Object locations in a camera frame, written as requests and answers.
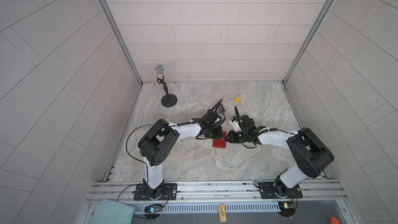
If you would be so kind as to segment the red leather card holder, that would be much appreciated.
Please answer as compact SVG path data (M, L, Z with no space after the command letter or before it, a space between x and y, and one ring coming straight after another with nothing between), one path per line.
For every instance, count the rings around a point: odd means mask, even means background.
M219 139L213 139L212 146L213 148L221 148L225 149L227 147L227 141L225 140L226 138L226 131L222 131L222 137Z

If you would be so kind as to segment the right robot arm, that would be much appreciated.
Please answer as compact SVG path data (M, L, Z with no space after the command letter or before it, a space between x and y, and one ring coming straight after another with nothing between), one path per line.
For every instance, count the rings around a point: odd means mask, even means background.
M274 182L279 195L308 178L317 178L334 161L333 153L309 128L288 132L256 127L247 115L236 115L230 124L233 130L227 134L226 141L231 144L273 145L291 152L295 164L277 176Z

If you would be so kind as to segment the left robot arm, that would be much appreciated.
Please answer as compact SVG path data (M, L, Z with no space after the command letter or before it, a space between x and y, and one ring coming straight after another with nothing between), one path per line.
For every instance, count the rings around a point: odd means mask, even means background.
M208 110L205 116L182 123L159 119L140 139L138 147L146 165L144 184L148 190L159 193L163 190L162 163L169 156L177 141L200 137L220 139L223 137L223 113Z

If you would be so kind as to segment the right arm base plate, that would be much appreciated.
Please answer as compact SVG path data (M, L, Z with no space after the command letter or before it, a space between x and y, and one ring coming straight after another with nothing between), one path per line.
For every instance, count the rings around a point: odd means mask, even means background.
M288 188L283 183L275 183L274 181L255 181L255 186L259 189L262 199L303 198L299 185Z

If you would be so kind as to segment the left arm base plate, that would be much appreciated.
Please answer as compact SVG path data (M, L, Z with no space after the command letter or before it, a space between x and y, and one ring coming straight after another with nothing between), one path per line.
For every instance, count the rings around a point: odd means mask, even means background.
M138 184L134 192L135 201L175 200L177 194L176 183L162 183L156 189L150 188L146 183Z

